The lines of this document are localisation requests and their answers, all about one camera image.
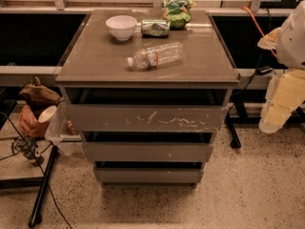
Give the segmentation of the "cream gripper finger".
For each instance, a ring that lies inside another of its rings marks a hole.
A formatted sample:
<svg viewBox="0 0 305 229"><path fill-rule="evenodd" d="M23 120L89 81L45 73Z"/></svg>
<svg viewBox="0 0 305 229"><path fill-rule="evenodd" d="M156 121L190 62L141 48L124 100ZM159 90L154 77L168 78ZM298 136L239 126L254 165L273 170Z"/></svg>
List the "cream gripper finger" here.
<svg viewBox="0 0 305 229"><path fill-rule="evenodd" d="M263 50L276 50L278 46L278 38L281 33L281 28L275 28L268 34L259 39L257 46Z"/></svg>

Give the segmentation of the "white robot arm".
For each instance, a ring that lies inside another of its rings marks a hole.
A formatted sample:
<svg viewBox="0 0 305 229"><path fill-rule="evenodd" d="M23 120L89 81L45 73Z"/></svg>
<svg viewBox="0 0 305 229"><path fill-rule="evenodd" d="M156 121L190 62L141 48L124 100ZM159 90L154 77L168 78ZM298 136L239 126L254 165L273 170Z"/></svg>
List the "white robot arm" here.
<svg viewBox="0 0 305 229"><path fill-rule="evenodd" d="M279 28L263 36L257 46L276 50L277 62L288 68L270 80L260 114L259 129L272 134L305 101L305 1L297 5Z"/></svg>

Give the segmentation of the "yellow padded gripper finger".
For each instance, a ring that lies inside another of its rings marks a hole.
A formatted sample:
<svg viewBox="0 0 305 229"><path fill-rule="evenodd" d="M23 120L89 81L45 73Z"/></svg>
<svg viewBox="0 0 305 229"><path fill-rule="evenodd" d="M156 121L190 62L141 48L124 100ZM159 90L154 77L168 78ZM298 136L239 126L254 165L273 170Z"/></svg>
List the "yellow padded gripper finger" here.
<svg viewBox="0 0 305 229"><path fill-rule="evenodd" d="M305 71L290 70L274 75L269 82L263 104L259 129L267 134L276 133L304 101Z"/></svg>

